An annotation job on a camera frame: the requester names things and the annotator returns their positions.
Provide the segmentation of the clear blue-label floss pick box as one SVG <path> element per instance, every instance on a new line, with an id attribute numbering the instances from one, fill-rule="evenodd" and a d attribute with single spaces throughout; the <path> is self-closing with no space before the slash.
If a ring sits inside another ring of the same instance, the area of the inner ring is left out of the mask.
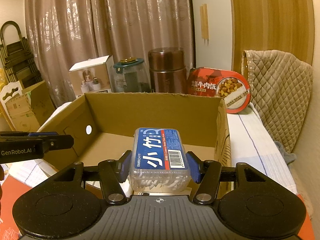
<path id="1" fill-rule="evenodd" d="M 129 168 L 133 191 L 178 193 L 187 188 L 190 180 L 190 168 L 178 130 L 136 129 Z"/>

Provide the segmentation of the stacked flat cardboard boxes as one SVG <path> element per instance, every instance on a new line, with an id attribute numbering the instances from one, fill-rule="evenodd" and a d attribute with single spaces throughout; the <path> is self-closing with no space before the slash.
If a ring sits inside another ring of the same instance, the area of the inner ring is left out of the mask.
<path id="1" fill-rule="evenodd" d="M 23 89 L 22 93 L 5 103 L 4 113 L 13 130 L 36 132 L 53 114 L 55 106 L 45 81 Z"/>

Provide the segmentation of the brown cardboard box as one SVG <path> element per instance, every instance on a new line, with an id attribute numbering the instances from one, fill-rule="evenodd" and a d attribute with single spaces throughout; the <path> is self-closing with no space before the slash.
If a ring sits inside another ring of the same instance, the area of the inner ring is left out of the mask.
<path id="1" fill-rule="evenodd" d="M 44 161 L 61 170 L 118 159 L 133 148 L 138 128 L 176 129 L 186 151 L 231 166 L 225 102 L 220 98 L 168 93 L 84 94 L 58 111 L 41 132 L 71 135 L 73 147 L 50 151 Z"/>

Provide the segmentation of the white carved wooden board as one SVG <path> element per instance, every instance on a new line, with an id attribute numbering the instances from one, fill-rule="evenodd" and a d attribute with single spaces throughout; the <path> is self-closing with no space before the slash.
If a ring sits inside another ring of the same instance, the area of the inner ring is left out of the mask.
<path id="1" fill-rule="evenodd" d="M 16 95 L 22 95 L 22 90 L 23 88 L 20 81 L 10 82 L 2 88 L 1 104 L 5 110 L 7 110 L 5 103 Z"/>

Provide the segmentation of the grey cloth beside bed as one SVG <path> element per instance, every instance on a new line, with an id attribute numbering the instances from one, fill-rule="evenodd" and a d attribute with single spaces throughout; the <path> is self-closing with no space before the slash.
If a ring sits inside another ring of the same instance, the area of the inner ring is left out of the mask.
<path id="1" fill-rule="evenodd" d="M 278 151 L 280 152 L 281 156 L 283 157 L 286 165 L 290 165 L 297 159 L 297 156 L 294 153 L 288 153 L 280 142 L 274 141 L 274 143 Z"/>

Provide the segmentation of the black folding hand trolley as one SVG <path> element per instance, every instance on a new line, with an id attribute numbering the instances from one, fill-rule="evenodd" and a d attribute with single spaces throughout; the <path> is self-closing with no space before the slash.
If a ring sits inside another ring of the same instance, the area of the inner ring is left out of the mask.
<path id="1" fill-rule="evenodd" d="M 4 31 L 9 25 L 15 27 L 18 41 L 5 44 Z M 27 88 L 43 80 L 28 40 L 14 21 L 7 21 L 1 26 L 1 62 L 8 83 L 20 81 L 22 87 Z"/>

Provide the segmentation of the red beef rice meal box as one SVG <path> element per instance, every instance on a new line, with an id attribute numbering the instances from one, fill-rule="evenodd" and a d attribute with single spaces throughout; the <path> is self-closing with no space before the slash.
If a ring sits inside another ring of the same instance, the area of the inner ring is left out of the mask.
<path id="1" fill-rule="evenodd" d="M 208 67 L 193 68 L 187 79 L 188 93 L 221 98 L 228 114 L 243 111 L 251 101 L 251 88 L 244 76 L 231 71 Z"/>

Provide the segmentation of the white product box with photo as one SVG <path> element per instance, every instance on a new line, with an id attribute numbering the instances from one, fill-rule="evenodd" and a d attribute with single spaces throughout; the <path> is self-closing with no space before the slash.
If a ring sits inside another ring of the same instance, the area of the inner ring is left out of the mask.
<path id="1" fill-rule="evenodd" d="M 112 93 L 109 70 L 113 65 L 112 55 L 75 63 L 69 70 L 75 96 L 78 98 L 85 93 Z"/>

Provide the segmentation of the glass jar with teal lid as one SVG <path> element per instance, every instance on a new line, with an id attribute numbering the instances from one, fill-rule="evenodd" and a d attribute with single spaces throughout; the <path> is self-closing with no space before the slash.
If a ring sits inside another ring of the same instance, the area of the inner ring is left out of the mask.
<path id="1" fill-rule="evenodd" d="M 117 93 L 151 92 L 143 58 L 129 57 L 113 65 L 113 89 Z"/>

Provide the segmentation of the brown thermos container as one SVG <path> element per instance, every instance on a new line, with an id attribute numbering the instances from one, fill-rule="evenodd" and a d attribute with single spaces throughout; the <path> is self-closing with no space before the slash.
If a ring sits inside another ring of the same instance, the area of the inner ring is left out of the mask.
<path id="1" fill-rule="evenodd" d="M 187 69 L 182 48 L 152 49 L 148 52 L 148 61 L 152 92 L 187 94 Z"/>

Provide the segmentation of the quilted beige chair cover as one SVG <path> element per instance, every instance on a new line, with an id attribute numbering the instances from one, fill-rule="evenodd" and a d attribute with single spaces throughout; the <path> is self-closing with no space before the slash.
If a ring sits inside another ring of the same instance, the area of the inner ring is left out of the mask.
<path id="1" fill-rule="evenodd" d="M 269 135 L 292 152 L 311 98 L 312 66 L 280 50 L 244 50 L 241 73 Z"/>

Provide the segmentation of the beige curtain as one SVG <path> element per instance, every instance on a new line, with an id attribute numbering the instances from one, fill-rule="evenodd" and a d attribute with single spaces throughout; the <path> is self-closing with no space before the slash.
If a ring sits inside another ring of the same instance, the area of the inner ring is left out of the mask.
<path id="1" fill-rule="evenodd" d="M 161 47 L 184 50 L 195 65 L 191 0 L 25 0 L 27 37 L 53 102 L 75 95 L 68 75 L 73 64 L 112 55 L 115 61 L 146 59 Z"/>

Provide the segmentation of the wooden door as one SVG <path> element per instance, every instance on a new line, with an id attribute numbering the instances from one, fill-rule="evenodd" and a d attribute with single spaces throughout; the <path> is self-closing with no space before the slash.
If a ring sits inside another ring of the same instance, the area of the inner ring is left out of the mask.
<path id="1" fill-rule="evenodd" d="M 313 61 L 315 20 L 312 0 L 231 0 L 232 70 L 241 70 L 243 50 L 281 50 Z"/>

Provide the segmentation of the wooden wall hook strip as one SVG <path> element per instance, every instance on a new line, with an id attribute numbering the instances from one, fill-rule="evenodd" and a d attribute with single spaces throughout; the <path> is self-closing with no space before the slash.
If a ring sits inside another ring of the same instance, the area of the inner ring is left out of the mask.
<path id="1" fill-rule="evenodd" d="M 200 6 L 200 22 L 201 22 L 201 37 L 204 42 L 209 43 L 209 24 L 208 24 L 208 11 L 207 4 Z"/>

